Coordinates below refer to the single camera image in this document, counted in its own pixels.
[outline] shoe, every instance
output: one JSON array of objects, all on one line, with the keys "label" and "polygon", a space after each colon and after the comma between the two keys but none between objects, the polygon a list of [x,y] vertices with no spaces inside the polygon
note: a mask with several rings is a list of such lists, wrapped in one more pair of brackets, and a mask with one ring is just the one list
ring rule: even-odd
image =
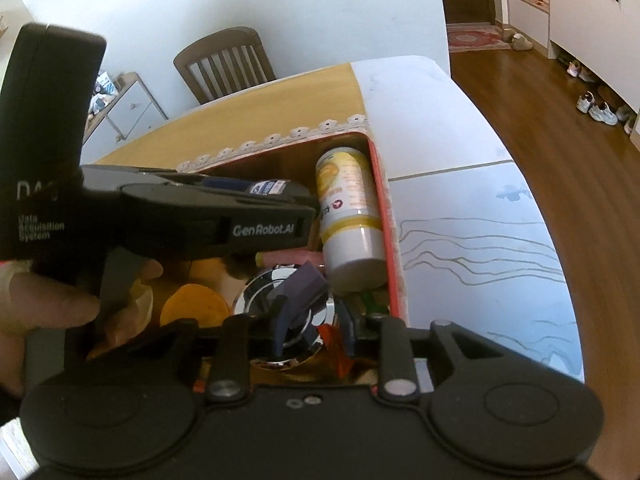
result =
[{"label": "shoe", "polygon": [[621,123],[624,123],[634,111],[631,109],[629,105],[622,105],[618,110],[616,110],[616,117]]},{"label": "shoe", "polygon": [[616,94],[610,86],[602,84],[602,82],[598,86],[598,95],[602,97],[603,101],[606,101],[609,104],[609,108],[612,110],[617,110],[626,104],[622,97]]},{"label": "shoe", "polygon": [[636,114],[631,114],[629,115],[629,118],[626,120],[625,123],[625,133],[627,135],[631,135],[631,133],[633,133],[634,130],[634,125],[636,124],[636,119],[638,118],[638,116]]},{"label": "shoe", "polygon": [[586,94],[578,97],[578,103],[575,105],[578,110],[580,110],[583,114],[589,111],[589,108],[593,106],[596,98],[593,96],[591,92],[587,92]]},{"label": "shoe", "polygon": [[601,105],[589,108],[589,115],[599,123],[605,123],[609,126],[615,126],[618,124],[618,118],[615,113],[613,113],[611,108],[609,108],[609,105],[604,102]]},{"label": "shoe", "polygon": [[569,63],[569,68],[566,69],[566,72],[571,77],[578,77],[578,74],[580,73],[580,67],[580,61],[574,59],[571,63]]},{"label": "shoe", "polygon": [[580,69],[580,73],[578,74],[578,77],[587,83],[595,83],[596,81],[598,81],[598,76],[596,76],[591,70],[589,70],[585,66],[583,66]]},{"label": "shoe", "polygon": [[515,35],[516,31],[513,30],[512,28],[505,28],[502,31],[502,40],[505,43],[511,43],[511,41],[513,41],[513,37]]},{"label": "shoe", "polygon": [[513,35],[513,40],[511,41],[511,48],[517,51],[531,50],[533,48],[533,43],[531,43],[522,34],[517,32],[516,34]]}]

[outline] white table surface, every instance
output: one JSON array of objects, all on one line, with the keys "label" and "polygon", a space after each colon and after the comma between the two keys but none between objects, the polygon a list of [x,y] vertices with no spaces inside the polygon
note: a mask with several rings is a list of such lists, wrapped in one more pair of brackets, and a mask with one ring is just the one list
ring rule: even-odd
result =
[{"label": "white table surface", "polygon": [[390,181],[410,325],[449,319],[584,380],[558,255],[492,127],[430,59],[352,66]]},{"label": "white table surface", "polygon": [[389,180],[512,160],[464,92],[431,59],[351,63]]}]

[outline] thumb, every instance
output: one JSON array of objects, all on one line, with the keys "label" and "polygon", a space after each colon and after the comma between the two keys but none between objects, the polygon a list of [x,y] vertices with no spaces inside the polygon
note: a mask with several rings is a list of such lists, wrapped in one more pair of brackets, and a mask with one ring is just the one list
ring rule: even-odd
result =
[{"label": "thumb", "polygon": [[94,320],[100,310],[95,296],[30,272],[14,274],[9,298],[2,322],[13,322],[24,330],[82,326]]}]

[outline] white can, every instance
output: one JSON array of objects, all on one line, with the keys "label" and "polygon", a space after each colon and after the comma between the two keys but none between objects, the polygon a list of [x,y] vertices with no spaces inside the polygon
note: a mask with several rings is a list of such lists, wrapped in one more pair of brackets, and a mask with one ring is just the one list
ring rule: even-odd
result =
[{"label": "white can", "polygon": [[367,157],[353,148],[329,150],[316,164],[316,183],[329,284],[338,293],[384,285],[385,243]]}]

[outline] wooden floor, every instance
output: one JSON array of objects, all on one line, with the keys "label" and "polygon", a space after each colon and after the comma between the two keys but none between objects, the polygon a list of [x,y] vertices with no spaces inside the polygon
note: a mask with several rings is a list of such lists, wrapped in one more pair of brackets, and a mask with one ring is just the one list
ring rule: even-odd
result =
[{"label": "wooden floor", "polygon": [[537,52],[451,55],[452,78],[525,175],[562,262],[606,423],[590,465],[640,474],[640,152],[575,109],[585,83]]}]

